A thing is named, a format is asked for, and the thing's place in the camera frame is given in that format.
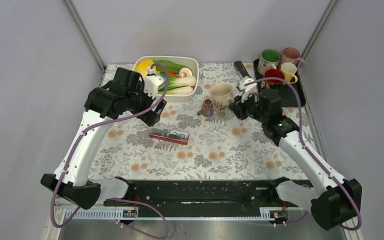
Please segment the black interior mug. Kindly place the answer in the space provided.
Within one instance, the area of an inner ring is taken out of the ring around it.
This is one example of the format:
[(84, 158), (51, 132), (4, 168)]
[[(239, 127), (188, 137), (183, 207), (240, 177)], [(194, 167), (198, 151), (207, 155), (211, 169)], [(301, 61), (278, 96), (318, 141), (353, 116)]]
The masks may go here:
[(281, 72), (278, 69), (268, 69), (264, 73), (264, 78), (265, 80), (261, 84), (262, 89), (274, 89), (277, 90), (282, 87), (284, 80), (285, 80), (285, 75), (283, 72)]

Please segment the yellow mug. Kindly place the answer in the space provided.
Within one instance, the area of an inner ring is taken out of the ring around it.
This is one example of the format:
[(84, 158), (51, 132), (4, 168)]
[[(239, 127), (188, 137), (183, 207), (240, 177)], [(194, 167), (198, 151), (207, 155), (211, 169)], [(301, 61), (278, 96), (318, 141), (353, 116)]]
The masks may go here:
[(289, 84), (296, 84), (298, 82), (297, 67), (291, 62), (282, 63), (280, 66), (280, 71), (284, 74), (284, 79)]

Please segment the tall floral beige mug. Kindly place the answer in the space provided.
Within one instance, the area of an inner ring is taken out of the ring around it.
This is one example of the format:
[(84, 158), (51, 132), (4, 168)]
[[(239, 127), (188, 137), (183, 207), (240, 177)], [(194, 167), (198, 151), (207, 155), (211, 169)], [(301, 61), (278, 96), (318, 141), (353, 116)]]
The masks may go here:
[(231, 120), (234, 116), (234, 113), (229, 109), (229, 105), (234, 101), (233, 93), (232, 86), (227, 83), (214, 85), (210, 89), (214, 112), (222, 121)]

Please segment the cream christmas mug green inside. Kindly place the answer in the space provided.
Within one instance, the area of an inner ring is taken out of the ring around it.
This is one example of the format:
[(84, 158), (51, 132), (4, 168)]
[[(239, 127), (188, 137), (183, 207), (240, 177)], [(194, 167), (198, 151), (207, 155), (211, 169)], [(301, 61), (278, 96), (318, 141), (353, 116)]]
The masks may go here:
[(261, 75), (264, 75), (267, 70), (277, 69), (281, 60), (281, 54), (275, 49), (265, 49), (261, 53), (259, 63), (257, 65), (257, 71)]

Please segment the small brown mug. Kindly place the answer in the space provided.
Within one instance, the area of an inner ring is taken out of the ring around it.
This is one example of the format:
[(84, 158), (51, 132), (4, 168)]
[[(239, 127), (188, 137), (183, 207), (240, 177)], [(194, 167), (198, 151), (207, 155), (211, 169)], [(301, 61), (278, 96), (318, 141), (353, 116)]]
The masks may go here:
[(213, 101), (209, 98), (205, 99), (201, 105), (201, 109), (197, 112), (198, 116), (204, 116), (206, 118), (214, 115)]

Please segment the pink ghost pattern mug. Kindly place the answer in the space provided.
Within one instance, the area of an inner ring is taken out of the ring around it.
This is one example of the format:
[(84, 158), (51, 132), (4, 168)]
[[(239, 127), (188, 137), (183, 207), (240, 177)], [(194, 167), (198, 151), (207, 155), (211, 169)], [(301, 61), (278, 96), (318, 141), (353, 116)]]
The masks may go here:
[(294, 47), (287, 47), (282, 52), (279, 65), (281, 66), (284, 63), (292, 63), (297, 66), (298, 62), (300, 62), (300, 65), (297, 67), (298, 69), (302, 68), (306, 64), (298, 49)]

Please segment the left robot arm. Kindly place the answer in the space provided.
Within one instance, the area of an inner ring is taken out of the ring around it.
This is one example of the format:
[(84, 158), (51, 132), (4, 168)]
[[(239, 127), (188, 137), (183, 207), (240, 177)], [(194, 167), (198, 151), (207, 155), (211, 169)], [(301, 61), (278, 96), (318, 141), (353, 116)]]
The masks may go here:
[(128, 206), (135, 200), (131, 183), (122, 177), (111, 179), (89, 178), (89, 171), (102, 141), (121, 115), (130, 112), (127, 119), (137, 118), (149, 127), (160, 120), (166, 105), (157, 97), (168, 81), (154, 68), (147, 75), (123, 67), (117, 68), (113, 80), (94, 88), (87, 96), (77, 137), (53, 173), (45, 173), (40, 183), (53, 196), (59, 196), (87, 210), (100, 200), (116, 198)]

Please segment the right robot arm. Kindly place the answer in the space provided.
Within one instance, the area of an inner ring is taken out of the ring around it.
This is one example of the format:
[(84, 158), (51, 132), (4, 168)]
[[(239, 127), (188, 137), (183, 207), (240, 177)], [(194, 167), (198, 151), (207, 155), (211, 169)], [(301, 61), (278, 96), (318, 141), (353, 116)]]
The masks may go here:
[(262, 93), (240, 91), (229, 109), (241, 120), (252, 118), (261, 123), (263, 133), (280, 147), (307, 176), (312, 188), (279, 178), (267, 191), (273, 206), (290, 202), (311, 213), (317, 224), (330, 230), (356, 217), (361, 219), (362, 186), (347, 180), (334, 170), (304, 139), (302, 129), (283, 114), (281, 99), (275, 90)]

